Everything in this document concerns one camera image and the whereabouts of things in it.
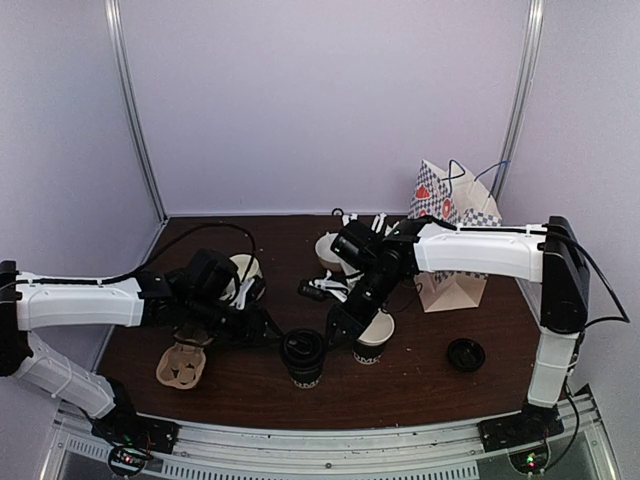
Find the white paper cup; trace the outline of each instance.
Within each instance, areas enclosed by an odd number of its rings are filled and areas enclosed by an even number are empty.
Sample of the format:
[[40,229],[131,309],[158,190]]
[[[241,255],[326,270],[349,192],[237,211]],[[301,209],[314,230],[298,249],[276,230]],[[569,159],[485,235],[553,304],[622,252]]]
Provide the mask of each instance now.
[[[247,271],[247,267],[249,267],[249,262],[251,261],[251,255],[247,253],[239,253],[238,255],[234,255],[230,257],[230,260],[233,263],[235,263],[236,266],[238,267],[238,278],[240,279],[240,281],[242,281],[243,277],[245,280],[249,280],[250,278],[253,278],[253,277],[262,278],[262,270],[260,270],[260,262],[258,262],[257,258],[254,257],[253,262],[251,263],[251,269],[247,272],[246,277],[244,273]],[[227,285],[227,288],[225,288],[224,293],[222,294],[220,299],[221,300],[229,299],[233,295],[235,295],[235,293],[236,293],[235,282],[231,280],[231,282],[229,282],[229,285]],[[260,295],[258,295],[258,299],[262,298],[263,294],[264,294],[264,290],[260,292]]]
[[320,265],[325,269],[332,272],[342,273],[342,266],[340,265],[340,257],[331,251],[331,244],[338,236],[337,233],[324,234],[316,242],[316,255]]
[[395,322],[388,313],[378,311],[367,329],[353,342],[353,358],[363,365],[373,365],[382,356],[395,331]]

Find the red logo on bag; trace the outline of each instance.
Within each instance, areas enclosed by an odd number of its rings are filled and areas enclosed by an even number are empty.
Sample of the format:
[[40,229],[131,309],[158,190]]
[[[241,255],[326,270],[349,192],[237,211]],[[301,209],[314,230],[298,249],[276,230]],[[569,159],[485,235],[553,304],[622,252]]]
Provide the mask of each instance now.
[[426,200],[427,198],[431,198],[431,194],[424,185],[420,185],[420,188],[416,192],[416,198],[418,200]]
[[451,199],[447,198],[442,204],[442,216],[449,218],[449,215],[451,215]]

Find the white backdrop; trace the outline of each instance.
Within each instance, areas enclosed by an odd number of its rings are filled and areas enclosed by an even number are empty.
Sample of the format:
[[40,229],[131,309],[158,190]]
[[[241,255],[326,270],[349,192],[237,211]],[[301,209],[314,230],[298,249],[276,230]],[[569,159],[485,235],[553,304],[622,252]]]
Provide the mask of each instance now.
[[422,157],[499,160],[527,16],[511,0],[124,0],[168,213],[406,212]]
[[[547,2],[538,68],[507,179],[508,223],[564,215],[634,322],[588,330],[573,379],[589,382],[622,467],[638,478],[640,3]],[[591,274],[592,318],[616,314]]]
[[[136,266],[158,225],[126,123],[104,2],[1,2],[0,64],[0,260],[58,276]],[[38,333],[91,365],[105,327]],[[0,477],[39,478],[57,402],[9,378],[0,378],[0,399]]]

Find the open cup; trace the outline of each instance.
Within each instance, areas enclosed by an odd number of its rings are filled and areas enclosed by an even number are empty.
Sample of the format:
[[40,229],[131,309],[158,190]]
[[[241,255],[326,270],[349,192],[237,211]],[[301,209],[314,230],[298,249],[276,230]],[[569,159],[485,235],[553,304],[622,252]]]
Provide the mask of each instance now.
[[342,273],[342,266],[340,265],[340,257],[338,257],[331,250],[331,244],[338,236],[337,233],[326,233],[318,239],[316,242],[316,255],[320,265],[326,270],[332,272]]
[[[233,263],[235,263],[236,266],[238,267],[238,278],[240,279],[240,281],[242,281],[243,277],[245,280],[249,280],[250,278],[253,278],[253,277],[263,278],[262,270],[260,270],[260,262],[258,262],[257,258],[254,257],[253,262],[251,262],[251,255],[247,253],[239,253],[237,255],[230,257],[230,260]],[[247,272],[247,268],[249,268],[249,263],[251,263],[251,268]],[[220,299],[227,300],[233,297],[235,293],[236,293],[236,285],[235,285],[235,282],[231,280],[229,282],[229,285],[227,285],[227,288],[225,288]],[[262,298],[263,294],[264,294],[264,290],[262,290],[258,294],[258,299]]]
[[313,388],[320,382],[326,356],[322,335],[307,328],[291,330],[280,345],[280,358],[298,388]]
[[394,331],[393,317],[379,310],[367,329],[353,342],[353,358],[363,365],[373,365],[380,360]]

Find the black and white cup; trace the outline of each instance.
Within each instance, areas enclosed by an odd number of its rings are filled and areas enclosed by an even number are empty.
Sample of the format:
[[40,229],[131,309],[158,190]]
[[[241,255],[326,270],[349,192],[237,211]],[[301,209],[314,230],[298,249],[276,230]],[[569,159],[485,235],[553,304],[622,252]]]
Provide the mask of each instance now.
[[367,329],[353,342],[353,358],[363,365],[376,363],[380,360],[395,328],[393,317],[378,311]]
[[315,330],[291,330],[280,345],[280,358],[298,388],[313,388],[320,382],[326,356],[324,338]]

